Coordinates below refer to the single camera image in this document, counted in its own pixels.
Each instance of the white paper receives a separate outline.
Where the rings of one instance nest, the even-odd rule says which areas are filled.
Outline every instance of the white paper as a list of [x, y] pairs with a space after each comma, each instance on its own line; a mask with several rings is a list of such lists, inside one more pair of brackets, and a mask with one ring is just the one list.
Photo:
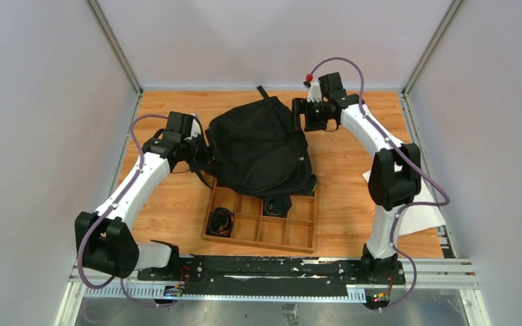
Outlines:
[[[365, 182], [369, 182], [370, 173], [371, 170], [363, 174]], [[413, 202], [435, 202], [425, 181], [421, 183], [421, 192], [415, 196]], [[401, 222], [401, 230], [399, 231], [400, 236], [445, 225], [443, 215], [441, 215], [437, 207], [433, 206], [413, 206], [405, 211], [402, 219], [403, 222]]]

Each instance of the wooden tray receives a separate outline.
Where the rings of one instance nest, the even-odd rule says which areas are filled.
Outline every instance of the wooden tray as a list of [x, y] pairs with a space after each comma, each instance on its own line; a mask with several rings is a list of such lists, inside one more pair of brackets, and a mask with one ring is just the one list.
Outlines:
[[[269, 217], [263, 215], [261, 199], [240, 195], [215, 180], [203, 222], [203, 239], [312, 253], [315, 250], [318, 188], [313, 196], [291, 195], [292, 207], [287, 217]], [[206, 234], [209, 216], [217, 207], [225, 207], [234, 213], [234, 225], [229, 238]]]

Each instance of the wooden tabletop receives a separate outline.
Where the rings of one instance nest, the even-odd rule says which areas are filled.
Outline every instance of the wooden tabletop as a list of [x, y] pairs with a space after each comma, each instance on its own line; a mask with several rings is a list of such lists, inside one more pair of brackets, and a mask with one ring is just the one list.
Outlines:
[[[290, 107], [294, 97], [307, 92], [268, 92], [278, 96]], [[143, 93], [139, 115], [170, 111], [197, 113], [203, 127], [233, 107], [259, 100], [257, 91], [148, 91]], [[409, 136], [399, 100], [395, 92], [366, 92], [369, 109], [386, 129], [403, 141]], [[135, 134], [143, 143], [166, 121], [146, 119], [137, 124]], [[319, 177], [319, 220], [316, 250], [322, 257], [359, 257], [371, 232], [375, 204], [369, 197], [362, 173], [371, 169], [372, 158], [348, 131], [306, 133], [313, 172]], [[137, 159], [137, 150], [128, 146], [122, 181]], [[174, 172], [187, 170], [179, 163]], [[179, 246], [181, 253], [203, 255], [300, 255], [299, 253], [245, 247], [204, 241], [201, 238], [203, 219], [210, 189], [193, 173], [170, 174], [156, 188], [141, 210], [133, 236], [137, 242], [161, 240]], [[442, 257], [435, 229], [399, 237], [398, 246], [413, 257]]]

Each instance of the white wall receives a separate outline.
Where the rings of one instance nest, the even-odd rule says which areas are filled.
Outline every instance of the white wall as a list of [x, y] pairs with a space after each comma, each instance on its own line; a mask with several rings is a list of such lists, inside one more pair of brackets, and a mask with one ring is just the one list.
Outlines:
[[84, 1], [0, 1], [0, 325], [52, 325], [135, 100]]
[[522, 1], [467, 1], [413, 94], [493, 325], [522, 325]]
[[[144, 87], [301, 88], [329, 56], [404, 86], [450, 0], [100, 0]], [[349, 65], [327, 70], [358, 86]]]

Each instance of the black backpack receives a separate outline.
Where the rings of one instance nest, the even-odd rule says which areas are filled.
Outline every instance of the black backpack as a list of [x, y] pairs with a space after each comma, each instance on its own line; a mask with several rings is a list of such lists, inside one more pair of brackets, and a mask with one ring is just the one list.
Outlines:
[[263, 99], [235, 107], [213, 119], [205, 131], [213, 160], [203, 170], [235, 192], [270, 202], [285, 214], [290, 194], [311, 179], [305, 134], [294, 114], [276, 96], [257, 88]]

